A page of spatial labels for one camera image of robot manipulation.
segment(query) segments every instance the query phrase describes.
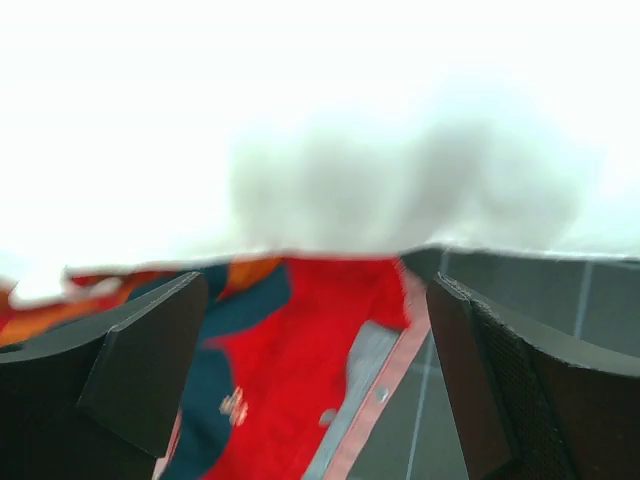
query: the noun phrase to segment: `gray floor tile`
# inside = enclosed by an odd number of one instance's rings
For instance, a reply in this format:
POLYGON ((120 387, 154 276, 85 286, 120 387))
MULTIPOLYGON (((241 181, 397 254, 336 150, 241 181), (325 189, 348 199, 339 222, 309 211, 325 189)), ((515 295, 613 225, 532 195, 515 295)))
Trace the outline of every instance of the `gray floor tile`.
POLYGON ((467 480, 449 397, 439 375, 429 375, 411 480, 467 480))
POLYGON ((438 271, 441 253, 438 249, 420 250, 403 256, 402 260, 426 285, 438 271))
POLYGON ((572 334, 582 262, 453 255, 449 276, 491 300, 572 334))
POLYGON ((640 357, 640 270, 594 267, 582 339, 640 357))
POLYGON ((404 480, 420 398, 422 373, 409 370, 350 472, 362 480, 404 480))

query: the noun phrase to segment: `red fabric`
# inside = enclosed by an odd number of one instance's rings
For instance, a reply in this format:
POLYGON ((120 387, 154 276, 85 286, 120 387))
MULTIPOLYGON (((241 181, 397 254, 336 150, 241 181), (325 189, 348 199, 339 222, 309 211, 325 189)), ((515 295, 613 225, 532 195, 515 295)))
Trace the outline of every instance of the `red fabric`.
POLYGON ((393 260, 287 260, 291 300, 256 327, 216 340, 248 406, 205 479, 300 480, 346 393, 349 350, 368 320, 408 326, 393 260))

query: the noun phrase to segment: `textured black surface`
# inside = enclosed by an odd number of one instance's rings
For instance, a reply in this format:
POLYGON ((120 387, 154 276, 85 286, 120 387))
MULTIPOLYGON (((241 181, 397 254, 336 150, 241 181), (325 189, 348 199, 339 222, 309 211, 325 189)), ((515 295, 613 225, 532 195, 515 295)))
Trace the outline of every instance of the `textured black surface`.
POLYGON ((206 302, 202 275, 186 274, 2 353, 0 479, 149 480, 206 302))

